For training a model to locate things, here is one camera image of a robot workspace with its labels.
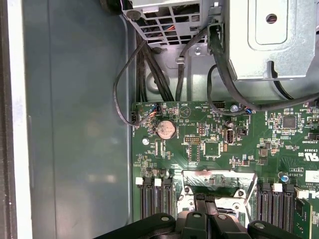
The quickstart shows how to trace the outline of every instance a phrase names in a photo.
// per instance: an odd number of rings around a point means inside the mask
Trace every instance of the ram slot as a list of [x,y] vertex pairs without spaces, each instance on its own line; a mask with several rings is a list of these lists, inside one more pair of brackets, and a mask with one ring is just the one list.
[[282,228],[283,226],[283,193],[273,192],[272,224]]
[[173,216],[174,218],[177,218],[177,214],[176,214],[176,194],[175,194],[175,189],[172,186],[170,188],[170,195],[171,195],[171,216]]
[[160,213],[160,187],[154,188],[154,214]]
[[147,218],[147,204],[148,204],[148,200],[147,200],[147,189],[146,187],[143,185],[142,187],[142,196],[141,196],[141,202],[142,202],[142,219]]
[[164,188],[164,208],[163,208],[163,213],[169,214],[169,209],[168,209],[168,204],[169,204],[169,188],[165,187]]
[[272,197],[270,196],[269,192],[262,192],[262,216],[261,220],[265,222],[270,222],[271,216],[271,201]]
[[144,178],[143,181],[143,196],[141,198],[143,204],[143,218],[152,215],[152,178]]
[[159,212],[164,212],[164,187],[159,188]]
[[141,208],[141,211],[140,211],[140,213],[141,213],[141,219],[144,219],[145,217],[144,217],[144,191],[143,191],[143,189],[144,189],[144,187],[141,185],[141,186],[139,186],[139,189],[140,189],[140,198],[141,198],[141,200],[140,200],[140,208]]
[[257,207],[256,207],[256,220],[260,221],[261,220],[261,208],[262,208],[262,202],[263,202],[263,197],[262,197],[262,192],[260,190],[260,187],[258,187],[257,190]]
[[149,217],[152,215],[152,187],[151,186],[146,187],[146,199],[147,199],[146,215],[147,217]]
[[154,186],[154,183],[152,184],[150,189],[151,189],[151,215],[154,215],[156,213],[155,186]]
[[284,194],[284,209],[283,209],[283,229],[292,232],[293,229],[293,193]]

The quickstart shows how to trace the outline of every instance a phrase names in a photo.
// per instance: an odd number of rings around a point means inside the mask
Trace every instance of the green circuit board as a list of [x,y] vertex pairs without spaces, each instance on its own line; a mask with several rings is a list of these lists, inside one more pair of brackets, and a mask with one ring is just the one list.
[[[232,105],[216,103],[225,111]],[[299,225],[305,223],[308,227],[311,223],[312,234],[319,233],[318,108],[304,104],[231,117],[213,112],[207,102],[137,103],[132,115],[140,120],[155,106],[156,114],[132,131],[134,180],[172,178],[174,200],[181,193],[183,170],[256,172],[258,182],[270,184],[283,183],[278,173],[284,172],[289,178],[287,183],[311,193],[313,207],[310,210],[306,203],[307,218]],[[159,123],[165,120],[175,127],[169,139],[159,137]],[[142,191],[134,187],[133,196],[137,221],[143,217]],[[175,211],[172,203],[169,212],[176,216]]]

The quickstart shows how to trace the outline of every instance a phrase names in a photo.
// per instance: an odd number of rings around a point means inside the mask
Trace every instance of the black cable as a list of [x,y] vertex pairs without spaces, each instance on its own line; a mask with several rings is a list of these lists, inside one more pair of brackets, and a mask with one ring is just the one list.
[[169,89],[168,83],[166,81],[165,75],[163,74],[163,71],[161,70],[159,64],[157,63],[157,61],[155,60],[154,56],[152,55],[152,51],[150,49],[150,47],[148,45],[145,45],[143,47],[143,52],[145,55],[145,58],[147,59],[147,61],[149,62],[149,65],[152,65],[153,71],[152,74],[154,76],[154,72],[157,73],[159,80],[161,82],[162,87],[164,88],[168,101],[174,101],[173,95]]
[[[207,27],[204,28],[199,34],[197,34],[195,37],[193,37],[183,48],[181,51],[179,57],[185,57],[187,51],[196,43],[198,43],[205,35],[207,35]],[[176,93],[175,93],[175,100],[180,101],[180,95],[181,90],[183,88],[183,81],[184,81],[184,65],[179,64],[178,65],[178,81],[177,81],[177,87],[176,87]]]
[[284,89],[284,87],[281,85],[280,81],[274,81],[274,84],[277,88],[277,90],[280,92],[280,94],[283,95],[287,100],[293,100],[294,98],[287,93],[287,91]]
[[126,123],[129,126],[140,126],[141,124],[145,123],[150,117],[151,114],[156,110],[156,108],[153,108],[153,110],[141,121],[138,122],[129,122],[125,119],[124,115],[121,112],[120,106],[119,106],[119,102],[118,102],[118,94],[117,94],[117,86],[119,83],[119,80],[121,78],[121,76],[123,75],[123,73],[126,71],[127,67],[131,64],[131,62],[134,60],[134,58],[136,57],[136,55],[138,54],[138,52],[142,49],[142,47],[145,45],[146,41],[142,41],[140,43],[140,45],[138,45],[138,47],[135,49],[135,51],[132,53],[132,55],[130,56],[129,60],[127,61],[127,63],[125,64],[125,66],[122,68],[122,70],[120,71],[120,73],[118,74],[118,76],[115,79],[114,85],[113,85],[113,100],[115,103],[115,108],[116,111],[119,115],[119,117],[121,118],[121,120]]
[[141,64],[138,66],[140,68],[140,82],[141,82],[141,97],[142,102],[147,102],[147,91],[146,91],[146,75],[145,75],[145,57],[144,54],[141,52]]
[[319,98],[319,93],[311,94],[309,96],[304,96],[301,98],[289,100],[289,101],[283,101],[283,102],[277,102],[277,103],[268,103],[264,105],[255,105],[244,98],[241,93],[237,90],[237,88],[234,85],[234,82],[231,78],[230,72],[227,67],[227,60],[224,56],[223,49],[220,44],[219,36],[217,31],[211,32],[210,37],[210,44],[212,48],[212,53],[214,55],[215,62],[217,64],[217,69],[219,72],[219,75],[226,86],[228,92],[230,95],[239,103],[242,105],[255,110],[255,111],[273,111],[278,110],[282,108],[292,107],[299,104],[303,104],[306,102],[312,102]]
[[[139,45],[141,43],[140,38],[137,37],[138,33],[136,33],[136,44]],[[136,89],[135,89],[135,101],[141,102],[141,57],[143,53],[141,51],[136,55]]]
[[[137,45],[139,45],[142,42],[141,36],[136,32],[136,42]],[[143,49],[138,52],[137,57],[136,57],[136,71],[137,71],[137,86],[140,87],[140,96],[142,102],[147,102],[147,91],[146,91],[146,75],[145,75],[145,58],[143,54]]]
[[246,111],[243,109],[243,110],[240,110],[238,112],[224,112],[224,111],[221,111],[219,108],[217,108],[212,99],[211,99],[211,90],[212,90],[212,80],[211,80],[211,73],[213,72],[213,70],[215,70],[217,68],[217,65],[213,65],[209,71],[208,71],[208,75],[207,75],[207,102],[209,104],[209,106],[211,107],[211,109],[219,114],[222,114],[222,115],[225,115],[225,116],[239,116],[239,115],[242,115],[242,114],[245,114]]
[[152,72],[152,75],[153,75],[153,77],[154,77],[155,84],[158,86],[158,90],[159,90],[159,93],[160,93],[160,95],[161,95],[163,101],[169,101],[169,100],[168,100],[168,97],[167,97],[167,95],[166,95],[166,91],[165,91],[165,89],[163,88],[163,85],[162,85],[162,83],[161,83],[161,81],[160,81],[160,78],[159,78],[159,76],[158,76],[158,73],[157,73],[157,71],[156,71],[155,68],[154,68],[154,65],[151,63],[149,57],[146,55],[146,53],[145,53],[144,50],[143,50],[143,53],[144,53],[146,62],[148,63],[149,68],[150,68],[150,70],[151,70],[151,72]]

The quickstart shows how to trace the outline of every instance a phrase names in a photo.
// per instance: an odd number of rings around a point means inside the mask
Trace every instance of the motherboard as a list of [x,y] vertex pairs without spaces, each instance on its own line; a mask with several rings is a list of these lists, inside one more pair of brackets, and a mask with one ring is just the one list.
[[134,221],[177,217],[205,195],[244,226],[263,220],[304,239],[319,233],[317,106],[225,116],[207,102],[136,103],[132,118],[154,108],[132,131]]

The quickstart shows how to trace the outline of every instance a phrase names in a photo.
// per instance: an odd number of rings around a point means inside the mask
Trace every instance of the metal panel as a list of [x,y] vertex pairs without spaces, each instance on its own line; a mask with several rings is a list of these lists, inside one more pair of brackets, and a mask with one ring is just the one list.
[[234,79],[306,75],[314,57],[315,1],[228,0],[226,6],[225,49]]
[[22,1],[7,1],[16,223],[18,238],[32,238],[24,77]]
[[[159,65],[167,75],[170,83],[170,89],[175,92],[177,85],[177,64],[176,58],[182,51],[183,46],[168,46],[160,55],[156,55]],[[195,53],[196,48],[201,49],[200,55]],[[207,55],[206,44],[196,44],[188,51],[185,63],[184,84],[181,95],[182,101],[206,101],[207,100],[207,72],[214,64],[212,56]],[[319,35],[317,35],[316,56],[312,61],[305,78],[302,81],[299,78],[286,80],[282,82],[287,92],[293,97],[301,97],[307,94],[313,94],[319,91],[318,75],[319,75]],[[146,70],[146,81],[148,87],[148,99],[150,101],[161,101],[160,94],[156,91],[156,86],[152,84],[154,79],[150,70]],[[213,100],[232,100],[223,85],[217,71],[212,73]],[[236,87],[242,95],[252,101],[260,100],[278,100],[281,99],[280,94],[275,90],[274,83],[268,81],[258,82],[236,82]]]
[[26,0],[24,17],[33,237],[93,238],[131,221],[130,130],[111,89],[133,32],[98,1]]

